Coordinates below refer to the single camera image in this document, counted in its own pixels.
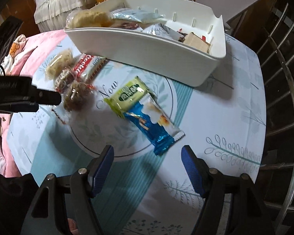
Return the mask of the clear bag puffed rice cake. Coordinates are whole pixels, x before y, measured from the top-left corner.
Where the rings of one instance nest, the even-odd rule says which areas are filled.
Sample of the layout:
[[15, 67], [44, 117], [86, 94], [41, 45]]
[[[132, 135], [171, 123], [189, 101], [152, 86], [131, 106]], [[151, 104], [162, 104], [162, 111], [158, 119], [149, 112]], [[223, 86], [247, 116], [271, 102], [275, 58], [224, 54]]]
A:
[[65, 68], [72, 67], [74, 65], [74, 61], [72, 50], [70, 48], [61, 51], [54, 56], [46, 67], [46, 78], [49, 80], [55, 80]]

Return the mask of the light blue white pouch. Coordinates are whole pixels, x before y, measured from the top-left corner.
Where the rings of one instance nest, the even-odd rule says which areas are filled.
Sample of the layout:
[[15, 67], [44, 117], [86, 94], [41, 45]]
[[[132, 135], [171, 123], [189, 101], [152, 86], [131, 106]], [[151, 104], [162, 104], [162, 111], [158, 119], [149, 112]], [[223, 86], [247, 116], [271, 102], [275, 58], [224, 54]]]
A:
[[111, 15], [113, 19], [133, 21], [143, 24], [160, 22], [165, 19], [164, 16], [159, 13], [129, 8], [114, 10], [111, 12]]

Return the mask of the lace covered cabinet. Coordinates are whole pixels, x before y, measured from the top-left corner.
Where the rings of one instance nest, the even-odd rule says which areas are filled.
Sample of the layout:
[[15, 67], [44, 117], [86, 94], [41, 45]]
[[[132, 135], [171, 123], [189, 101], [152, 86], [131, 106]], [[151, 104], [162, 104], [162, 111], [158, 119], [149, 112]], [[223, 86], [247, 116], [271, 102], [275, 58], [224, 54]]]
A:
[[34, 20], [40, 32], [60, 30], [70, 12], [94, 6], [95, 0], [36, 0]]

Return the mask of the printed blue-white tablecloth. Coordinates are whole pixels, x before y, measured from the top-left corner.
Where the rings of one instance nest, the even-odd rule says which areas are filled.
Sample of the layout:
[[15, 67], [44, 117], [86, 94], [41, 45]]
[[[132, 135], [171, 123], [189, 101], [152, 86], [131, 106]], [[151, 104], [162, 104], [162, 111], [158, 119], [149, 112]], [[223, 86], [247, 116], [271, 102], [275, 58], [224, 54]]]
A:
[[193, 88], [109, 61], [84, 107], [12, 116], [7, 142], [21, 174], [72, 174], [106, 145], [114, 161], [92, 203], [105, 234], [190, 234], [204, 200], [181, 161], [189, 145], [224, 174], [259, 172], [266, 101], [257, 54], [226, 36], [226, 57]]

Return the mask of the red cookie package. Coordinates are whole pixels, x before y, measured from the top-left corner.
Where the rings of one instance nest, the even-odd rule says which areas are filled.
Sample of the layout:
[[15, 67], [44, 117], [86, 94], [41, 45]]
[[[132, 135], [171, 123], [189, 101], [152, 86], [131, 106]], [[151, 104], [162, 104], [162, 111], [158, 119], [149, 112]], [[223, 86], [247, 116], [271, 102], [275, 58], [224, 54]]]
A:
[[91, 83], [107, 61], [106, 57], [81, 54], [73, 67], [76, 80], [79, 82]]

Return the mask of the cartoon print blanket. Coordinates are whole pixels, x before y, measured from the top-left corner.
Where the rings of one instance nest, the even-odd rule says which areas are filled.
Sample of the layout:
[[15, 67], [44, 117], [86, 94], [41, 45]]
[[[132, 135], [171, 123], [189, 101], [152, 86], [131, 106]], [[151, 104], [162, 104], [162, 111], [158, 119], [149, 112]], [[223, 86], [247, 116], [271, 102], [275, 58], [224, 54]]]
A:
[[17, 59], [20, 59], [19, 54], [23, 51], [27, 39], [24, 34], [19, 35], [12, 43], [8, 55], [0, 64], [0, 76], [11, 74], [16, 65]]

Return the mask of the steel window grille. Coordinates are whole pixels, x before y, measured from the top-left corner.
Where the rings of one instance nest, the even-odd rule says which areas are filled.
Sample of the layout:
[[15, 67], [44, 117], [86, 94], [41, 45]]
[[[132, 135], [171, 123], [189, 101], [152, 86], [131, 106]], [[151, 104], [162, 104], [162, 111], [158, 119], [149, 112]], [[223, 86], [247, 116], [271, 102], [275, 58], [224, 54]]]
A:
[[266, 138], [257, 183], [276, 234], [294, 225], [294, 10], [277, 1], [254, 44], [266, 95]]

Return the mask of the blue white wafer packet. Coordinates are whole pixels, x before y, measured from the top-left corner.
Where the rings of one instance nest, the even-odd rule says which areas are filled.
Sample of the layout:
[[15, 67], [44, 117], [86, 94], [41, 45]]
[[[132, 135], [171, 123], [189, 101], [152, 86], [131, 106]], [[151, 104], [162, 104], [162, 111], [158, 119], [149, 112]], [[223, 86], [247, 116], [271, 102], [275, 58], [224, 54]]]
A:
[[185, 133], [171, 122], [149, 93], [124, 113], [124, 117], [134, 123], [146, 136], [154, 146], [155, 155], [163, 155], [185, 136]]

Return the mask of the dark red snowflake packet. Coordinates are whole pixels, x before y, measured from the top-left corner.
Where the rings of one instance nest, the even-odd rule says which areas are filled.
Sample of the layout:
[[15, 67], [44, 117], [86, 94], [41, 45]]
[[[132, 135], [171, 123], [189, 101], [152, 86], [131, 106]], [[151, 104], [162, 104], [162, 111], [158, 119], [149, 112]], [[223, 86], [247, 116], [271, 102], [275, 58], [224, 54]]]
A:
[[128, 20], [115, 20], [110, 27], [140, 32], [143, 31], [143, 28], [137, 22]]

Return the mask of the beige wafer pack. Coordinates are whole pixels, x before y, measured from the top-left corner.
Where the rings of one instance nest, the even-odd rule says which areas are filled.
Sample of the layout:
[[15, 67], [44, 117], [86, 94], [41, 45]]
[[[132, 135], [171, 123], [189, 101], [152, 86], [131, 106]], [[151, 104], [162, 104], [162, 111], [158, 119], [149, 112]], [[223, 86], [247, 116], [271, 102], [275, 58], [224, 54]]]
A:
[[193, 32], [185, 36], [183, 43], [185, 45], [188, 45], [199, 51], [206, 52], [206, 53], [208, 53], [210, 49], [210, 44], [207, 43], [205, 40], [201, 39], [200, 37], [198, 37]]

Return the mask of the nut cluster clear pack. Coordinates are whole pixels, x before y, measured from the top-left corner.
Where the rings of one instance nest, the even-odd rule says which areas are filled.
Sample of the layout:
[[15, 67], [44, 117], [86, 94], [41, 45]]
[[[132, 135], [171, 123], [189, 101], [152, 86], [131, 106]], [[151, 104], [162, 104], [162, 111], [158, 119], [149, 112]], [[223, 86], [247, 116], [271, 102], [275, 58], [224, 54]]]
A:
[[54, 82], [54, 89], [60, 94], [64, 93], [69, 85], [74, 81], [75, 73], [70, 68], [65, 68]]

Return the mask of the white plastic storage bin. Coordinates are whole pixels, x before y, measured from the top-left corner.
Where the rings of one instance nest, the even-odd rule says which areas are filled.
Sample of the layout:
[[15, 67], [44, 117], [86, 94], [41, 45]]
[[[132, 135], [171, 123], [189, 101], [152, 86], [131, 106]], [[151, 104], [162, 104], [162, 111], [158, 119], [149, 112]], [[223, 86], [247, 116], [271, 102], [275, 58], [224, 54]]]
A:
[[81, 53], [104, 56], [191, 87], [200, 86], [225, 58], [223, 19], [216, 17], [210, 7], [188, 0], [107, 0], [93, 10], [109, 12], [122, 5], [159, 13], [165, 25], [175, 31], [205, 36], [210, 44], [208, 52], [134, 30], [97, 27], [64, 31]]

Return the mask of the green mooncake packet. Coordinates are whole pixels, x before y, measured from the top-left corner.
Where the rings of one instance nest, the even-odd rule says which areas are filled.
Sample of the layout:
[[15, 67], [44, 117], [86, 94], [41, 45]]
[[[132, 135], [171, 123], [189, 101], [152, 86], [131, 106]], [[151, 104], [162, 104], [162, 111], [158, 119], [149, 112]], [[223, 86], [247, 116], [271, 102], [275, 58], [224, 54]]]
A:
[[129, 111], [147, 93], [155, 96], [154, 92], [138, 76], [135, 76], [111, 97], [104, 98], [104, 101], [117, 116], [124, 118], [124, 113]]

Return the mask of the white red-striped snack bag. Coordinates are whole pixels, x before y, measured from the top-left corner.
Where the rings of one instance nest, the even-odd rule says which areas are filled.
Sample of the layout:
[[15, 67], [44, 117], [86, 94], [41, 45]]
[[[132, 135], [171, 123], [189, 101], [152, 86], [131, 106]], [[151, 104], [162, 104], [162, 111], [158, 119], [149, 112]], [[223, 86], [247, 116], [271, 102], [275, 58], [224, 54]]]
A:
[[180, 42], [183, 42], [185, 38], [181, 33], [165, 26], [162, 23], [152, 24], [146, 27], [142, 32]]

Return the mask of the pink quilt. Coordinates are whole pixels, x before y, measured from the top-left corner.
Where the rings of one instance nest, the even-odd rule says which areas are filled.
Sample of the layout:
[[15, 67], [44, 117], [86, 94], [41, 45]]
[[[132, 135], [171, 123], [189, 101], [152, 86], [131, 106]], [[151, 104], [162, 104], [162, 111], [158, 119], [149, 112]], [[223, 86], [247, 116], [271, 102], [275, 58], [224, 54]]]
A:
[[[67, 36], [63, 30], [47, 31], [31, 37], [20, 36], [16, 40], [20, 48], [8, 70], [7, 78], [32, 78], [47, 56]], [[0, 114], [0, 175], [6, 178], [20, 177], [7, 143], [11, 114]]]

